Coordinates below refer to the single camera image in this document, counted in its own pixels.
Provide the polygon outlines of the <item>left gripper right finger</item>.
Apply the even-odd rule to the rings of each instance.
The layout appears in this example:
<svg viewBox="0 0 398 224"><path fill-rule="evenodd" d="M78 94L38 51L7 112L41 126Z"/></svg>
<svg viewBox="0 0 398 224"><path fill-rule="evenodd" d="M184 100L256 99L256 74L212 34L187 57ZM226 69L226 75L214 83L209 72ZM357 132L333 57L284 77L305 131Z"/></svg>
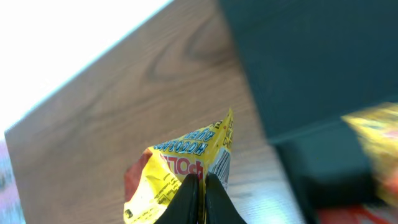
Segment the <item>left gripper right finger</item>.
<svg viewBox="0 0 398 224"><path fill-rule="evenodd" d="M246 224L226 193L217 175L206 177L206 224Z"/></svg>

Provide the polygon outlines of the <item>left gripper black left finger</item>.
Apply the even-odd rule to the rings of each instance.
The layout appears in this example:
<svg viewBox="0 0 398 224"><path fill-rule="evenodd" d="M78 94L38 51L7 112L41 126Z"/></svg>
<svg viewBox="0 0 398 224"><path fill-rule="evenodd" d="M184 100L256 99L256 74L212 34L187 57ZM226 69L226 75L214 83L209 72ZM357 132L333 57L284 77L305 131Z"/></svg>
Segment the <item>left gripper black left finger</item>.
<svg viewBox="0 0 398 224"><path fill-rule="evenodd" d="M165 212L155 224L196 224L198 222L199 180L188 174Z"/></svg>

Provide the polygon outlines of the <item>red soda can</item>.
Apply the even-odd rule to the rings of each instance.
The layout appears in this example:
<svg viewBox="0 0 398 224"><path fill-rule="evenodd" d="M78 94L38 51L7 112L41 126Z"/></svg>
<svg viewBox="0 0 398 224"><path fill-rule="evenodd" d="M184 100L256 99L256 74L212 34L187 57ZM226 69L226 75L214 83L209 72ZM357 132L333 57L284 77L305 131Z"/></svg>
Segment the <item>red soda can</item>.
<svg viewBox="0 0 398 224"><path fill-rule="evenodd" d="M362 204L317 210L321 224L397 224L397 208Z"/></svg>

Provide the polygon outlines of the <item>yellow orange snack packet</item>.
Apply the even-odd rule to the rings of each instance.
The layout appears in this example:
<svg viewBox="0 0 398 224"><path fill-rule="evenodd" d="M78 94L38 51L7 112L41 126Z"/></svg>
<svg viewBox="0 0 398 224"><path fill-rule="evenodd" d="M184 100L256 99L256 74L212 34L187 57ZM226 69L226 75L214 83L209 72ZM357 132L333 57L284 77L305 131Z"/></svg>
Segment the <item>yellow orange snack packet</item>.
<svg viewBox="0 0 398 224"><path fill-rule="evenodd" d="M341 117L371 161L376 194L397 206L397 103L382 103Z"/></svg>

